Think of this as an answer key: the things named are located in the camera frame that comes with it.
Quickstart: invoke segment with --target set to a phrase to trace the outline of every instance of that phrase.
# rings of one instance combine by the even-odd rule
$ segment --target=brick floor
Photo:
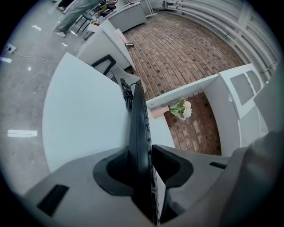
[[[233,49],[206,28],[186,18],[158,12],[124,33],[134,44],[130,55],[147,87],[146,100],[201,78],[243,65]],[[176,148],[220,154],[220,139],[204,93],[188,98],[193,114],[181,121],[165,115]]]

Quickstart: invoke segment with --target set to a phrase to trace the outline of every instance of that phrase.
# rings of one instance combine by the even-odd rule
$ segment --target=black stool
[[[79,30],[81,29],[81,27],[87,22],[87,20],[89,20],[90,22],[93,20],[93,17],[92,17],[89,13],[87,13],[87,12],[83,13],[83,14],[82,14],[82,17],[84,17],[86,20],[85,20],[85,22],[79,27],[77,33],[79,32]]]

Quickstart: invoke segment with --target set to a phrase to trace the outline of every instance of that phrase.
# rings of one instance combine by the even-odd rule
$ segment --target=pink vase
[[[157,108],[155,110],[151,111],[151,115],[153,116],[153,118],[158,118],[160,116],[162,116],[165,112],[169,111],[169,107],[168,106],[164,106],[164,107],[160,107]]]

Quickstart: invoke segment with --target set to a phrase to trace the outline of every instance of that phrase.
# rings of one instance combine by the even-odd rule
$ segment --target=shoe
[[[65,8],[64,8],[63,6],[60,6],[60,7],[57,6],[57,8],[58,8],[60,11],[65,10]]]
[[[60,38],[65,38],[65,34],[63,31],[53,31],[56,35],[58,35]]]

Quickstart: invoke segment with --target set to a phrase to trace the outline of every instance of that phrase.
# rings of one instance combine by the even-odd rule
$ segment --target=power outlet
[[[16,50],[16,47],[11,45],[10,43],[6,43],[5,47],[3,48],[2,55],[10,55]]]

